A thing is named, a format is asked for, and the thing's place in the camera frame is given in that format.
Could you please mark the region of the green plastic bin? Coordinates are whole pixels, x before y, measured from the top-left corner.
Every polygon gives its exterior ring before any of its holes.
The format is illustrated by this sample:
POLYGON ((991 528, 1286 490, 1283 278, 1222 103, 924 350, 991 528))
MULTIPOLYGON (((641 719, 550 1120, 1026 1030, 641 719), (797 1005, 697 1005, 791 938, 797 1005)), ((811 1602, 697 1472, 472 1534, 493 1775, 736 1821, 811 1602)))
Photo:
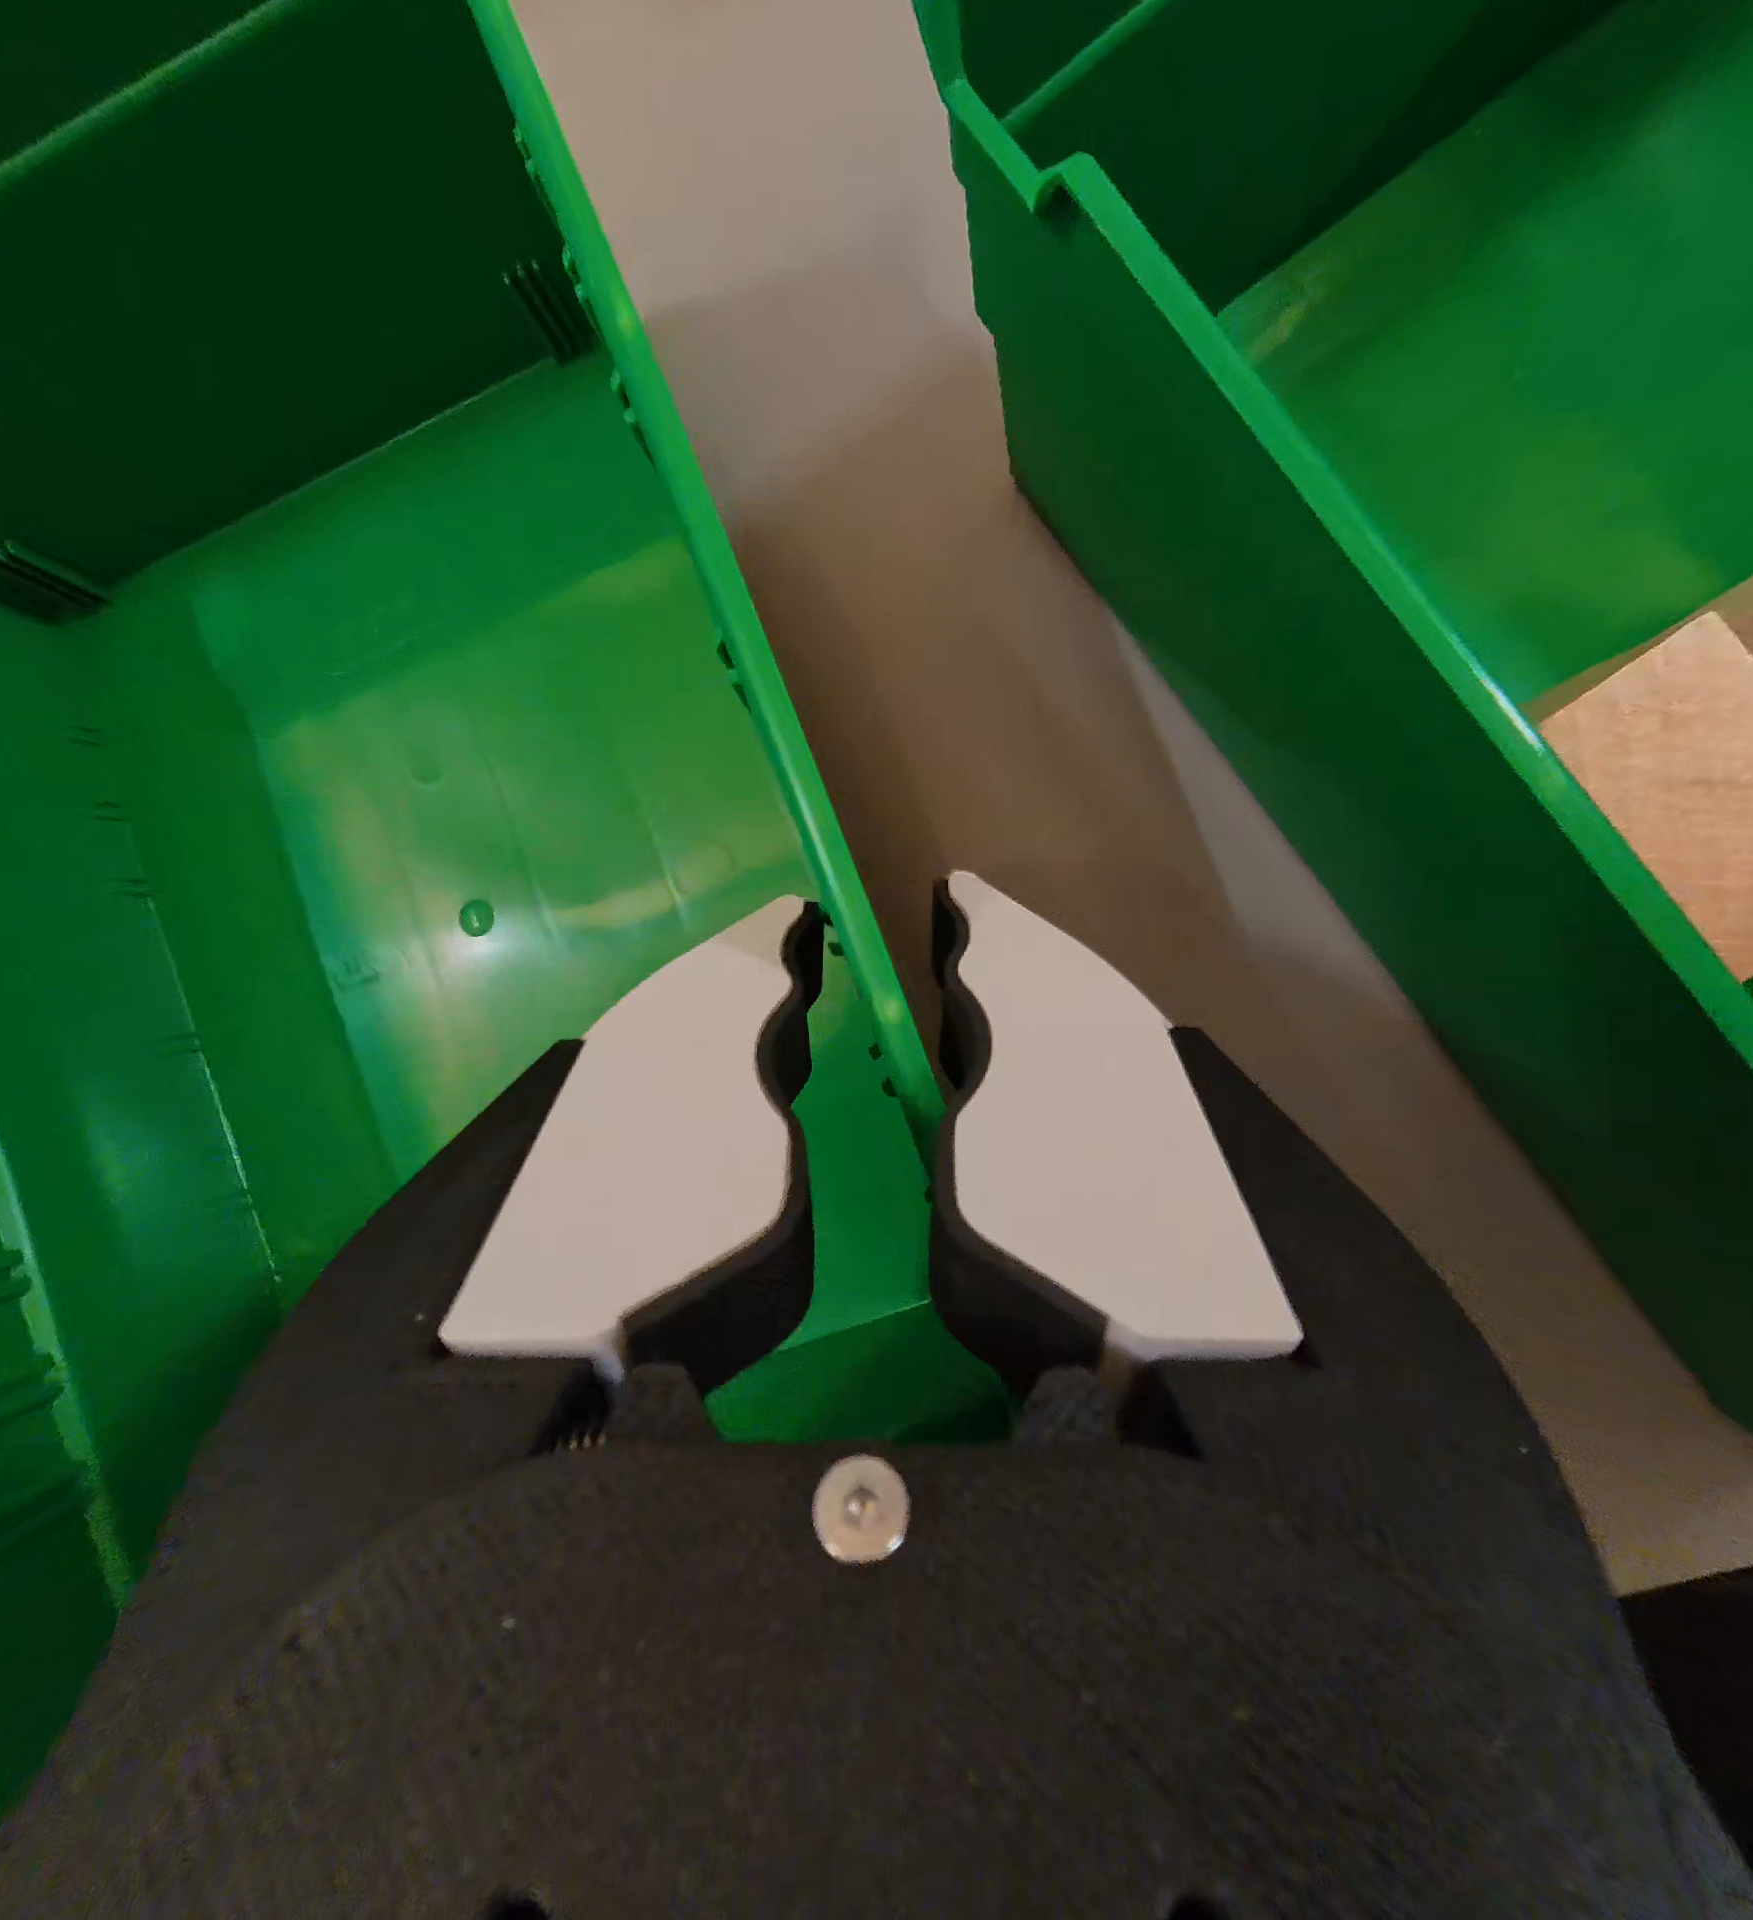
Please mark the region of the green plastic bin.
POLYGON ((994 1437, 926 1048, 508 4, 0 4, 0 1816, 345 1240, 781 895, 817 1289, 713 1413, 994 1437))
POLYGON ((1753 979, 1528 718, 1753 576, 1753 2, 913 12, 1020 490, 1753 1429, 1753 979))

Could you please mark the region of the grey desk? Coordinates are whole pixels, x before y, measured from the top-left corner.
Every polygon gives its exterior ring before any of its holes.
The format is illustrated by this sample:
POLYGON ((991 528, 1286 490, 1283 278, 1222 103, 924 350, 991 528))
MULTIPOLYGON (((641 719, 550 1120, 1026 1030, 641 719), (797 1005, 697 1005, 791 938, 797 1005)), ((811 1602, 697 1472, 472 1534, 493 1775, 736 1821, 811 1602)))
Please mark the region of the grey desk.
POLYGON ((1072 931, 1438 1268, 1615 1592, 1753 1565, 1707 1401, 1018 493, 912 4, 515 4, 926 1035, 934 879, 1072 931))

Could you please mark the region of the large wooden cube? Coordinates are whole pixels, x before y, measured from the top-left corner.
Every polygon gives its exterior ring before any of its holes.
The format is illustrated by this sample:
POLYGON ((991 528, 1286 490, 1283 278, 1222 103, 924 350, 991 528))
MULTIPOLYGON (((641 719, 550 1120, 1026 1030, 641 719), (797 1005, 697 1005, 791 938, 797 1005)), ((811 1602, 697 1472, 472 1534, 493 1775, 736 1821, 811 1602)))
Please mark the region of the large wooden cube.
POLYGON ((1753 979, 1753 576, 1528 705, 1736 979, 1753 979))

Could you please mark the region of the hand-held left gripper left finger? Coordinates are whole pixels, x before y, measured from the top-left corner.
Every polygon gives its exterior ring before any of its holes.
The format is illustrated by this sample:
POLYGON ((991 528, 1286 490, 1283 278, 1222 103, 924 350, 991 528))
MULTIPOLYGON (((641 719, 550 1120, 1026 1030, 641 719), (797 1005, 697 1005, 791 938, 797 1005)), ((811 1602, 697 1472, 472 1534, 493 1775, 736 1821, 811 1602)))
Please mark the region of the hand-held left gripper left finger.
POLYGON ((793 1108, 820 959, 819 906, 781 895, 591 1025, 438 1325, 448 1353, 718 1389, 799 1326, 815 1206, 793 1108))

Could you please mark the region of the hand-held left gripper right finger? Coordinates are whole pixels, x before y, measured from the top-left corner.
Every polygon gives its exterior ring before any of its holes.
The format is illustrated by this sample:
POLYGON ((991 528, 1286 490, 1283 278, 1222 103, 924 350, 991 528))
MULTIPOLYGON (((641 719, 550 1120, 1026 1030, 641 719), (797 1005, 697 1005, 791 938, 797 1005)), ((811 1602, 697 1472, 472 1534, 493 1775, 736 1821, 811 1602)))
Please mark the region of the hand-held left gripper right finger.
POLYGON ((1008 1389, 1054 1368, 1297 1355, 1273 1253, 1175 1048, 1125 971, 978 874, 936 883, 930 1289, 1008 1389))

